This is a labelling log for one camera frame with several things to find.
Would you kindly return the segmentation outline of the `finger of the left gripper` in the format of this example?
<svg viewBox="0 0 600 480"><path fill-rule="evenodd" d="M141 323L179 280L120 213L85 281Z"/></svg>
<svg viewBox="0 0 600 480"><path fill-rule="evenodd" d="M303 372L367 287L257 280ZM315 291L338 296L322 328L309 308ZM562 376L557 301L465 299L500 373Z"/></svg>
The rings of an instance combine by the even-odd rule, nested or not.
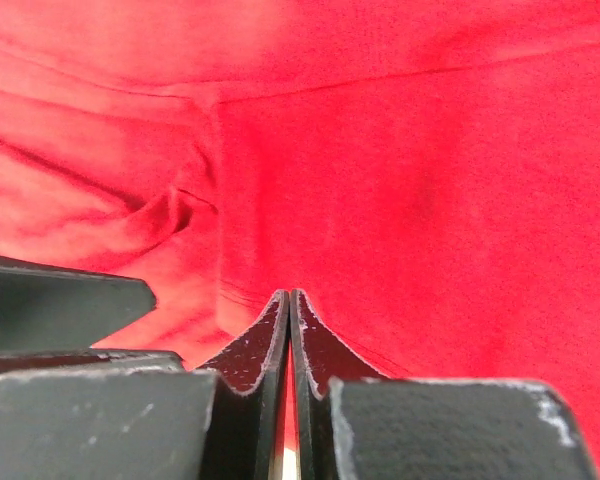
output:
<svg viewBox="0 0 600 480"><path fill-rule="evenodd" d="M0 256L0 351L88 348L156 305L140 279Z"/></svg>
<svg viewBox="0 0 600 480"><path fill-rule="evenodd" d="M158 367L183 371L183 359L176 353L157 350L89 349L65 352L0 352L0 374L28 369L54 369L95 365L107 368Z"/></svg>

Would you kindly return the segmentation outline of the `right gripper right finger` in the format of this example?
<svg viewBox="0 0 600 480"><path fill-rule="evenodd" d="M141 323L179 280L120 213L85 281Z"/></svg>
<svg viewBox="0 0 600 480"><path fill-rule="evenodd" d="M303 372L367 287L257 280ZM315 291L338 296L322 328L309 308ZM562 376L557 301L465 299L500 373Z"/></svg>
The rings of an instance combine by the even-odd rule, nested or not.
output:
<svg viewBox="0 0 600 480"><path fill-rule="evenodd" d="M392 379L290 297L303 479L595 479L563 399L517 379Z"/></svg>

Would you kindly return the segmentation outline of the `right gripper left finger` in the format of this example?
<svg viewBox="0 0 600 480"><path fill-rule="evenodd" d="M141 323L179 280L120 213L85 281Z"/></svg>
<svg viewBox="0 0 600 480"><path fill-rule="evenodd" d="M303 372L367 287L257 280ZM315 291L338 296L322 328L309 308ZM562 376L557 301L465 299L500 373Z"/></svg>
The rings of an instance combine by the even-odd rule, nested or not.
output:
<svg viewBox="0 0 600 480"><path fill-rule="evenodd" d="M289 295L195 370L0 374L0 479L278 479Z"/></svg>

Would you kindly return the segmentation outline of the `red t shirt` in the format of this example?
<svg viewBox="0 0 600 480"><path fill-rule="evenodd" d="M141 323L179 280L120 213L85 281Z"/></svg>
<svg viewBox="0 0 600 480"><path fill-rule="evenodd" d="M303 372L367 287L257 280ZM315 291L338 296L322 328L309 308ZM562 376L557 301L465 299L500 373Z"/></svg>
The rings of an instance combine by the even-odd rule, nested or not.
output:
<svg viewBox="0 0 600 480"><path fill-rule="evenodd" d="M190 365L277 289L397 377L524 377L600 471L600 1L0 1L0 255L145 280Z"/></svg>

